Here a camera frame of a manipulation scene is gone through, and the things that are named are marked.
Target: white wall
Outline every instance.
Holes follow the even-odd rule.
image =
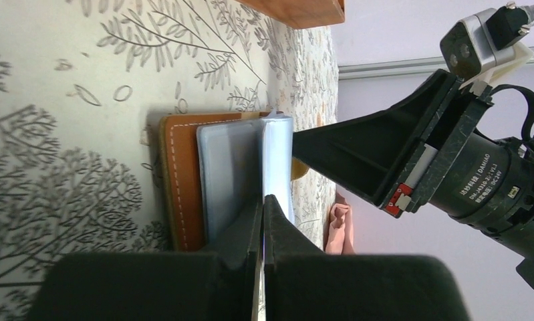
[[[516,0],[530,5],[534,0]],[[440,57],[440,40],[460,19],[507,0],[346,0],[346,22],[332,27],[340,66]],[[534,46],[534,28],[524,38]]]
[[[388,108],[426,76],[340,82],[338,120]],[[534,65],[508,83],[534,90]],[[479,128],[491,138],[519,136],[526,115],[522,96],[501,92]],[[340,189],[354,208],[355,249],[359,253],[419,253],[441,259],[453,272],[473,320],[534,320],[534,291],[515,272],[521,257],[442,211],[427,205],[393,219]]]

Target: wall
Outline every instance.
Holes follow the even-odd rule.
[[[340,82],[338,120],[388,108],[426,76]],[[519,70],[508,83],[534,90],[534,65]],[[526,115],[518,93],[501,92],[479,128],[487,136],[519,136]],[[355,249],[359,253],[426,254],[453,272],[474,320],[534,320],[534,291],[515,272],[521,257],[478,231],[451,220],[427,205],[395,220],[358,197],[340,190],[354,207]]]
[[[179,187],[192,149],[163,117],[274,108],[297,130],[333,122],[326,29],[210,2],[0,1],[0,321],[25,319],[66,254],[202,245],[200,220],[184,220],[201,208]],[[333,187],[313,173],[296,186],[298,222],[320,222]],[[319,245],[321,228],[303,225]]]
[[[332,27],[340,66],[439,57],[459,20],[506,0],[346,0],[346,22]],[[530,5],[534,0],[517,1]],[[524,41],[534,46],[534,28]]]

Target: white stitching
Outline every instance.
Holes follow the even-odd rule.
[[[180,210],[180,222],[182,223],[182,238],[184,239],[184,248],[188,249],[188,243],[186,242],[186,227],[184,224],[184,213],[182,212],[182,199],[180,198],[180,184],[178,183],[178,170],[176,168],[176,156],[174,155],[174,129],[176,127],[187,127],[194,125],[208,125],[208,124],[218,124],[222,122],[236,122],[241,119],[232,119],[232,120],[219,120],[216,122],[193,122],[191,124],[176,124],[172,125],[170,129],[170,146],[172,147],[172,167],[174,169],[174,181],[176,183],[176,194],[178,194],[178,209]]]

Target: pink cloth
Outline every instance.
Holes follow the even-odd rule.
[[[352,207],[339,194],[329,212],[329,231],[325,252],[334,255],[355,254]]]

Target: tree pattern wallpaper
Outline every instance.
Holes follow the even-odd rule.
[[[235,0],[0,1],[0,320],[65,254],[168,249],[160,118],[277,109],[303,130],[336,121],[337,89],[329,28]],[[320,247],[334,197],[293,182]]]

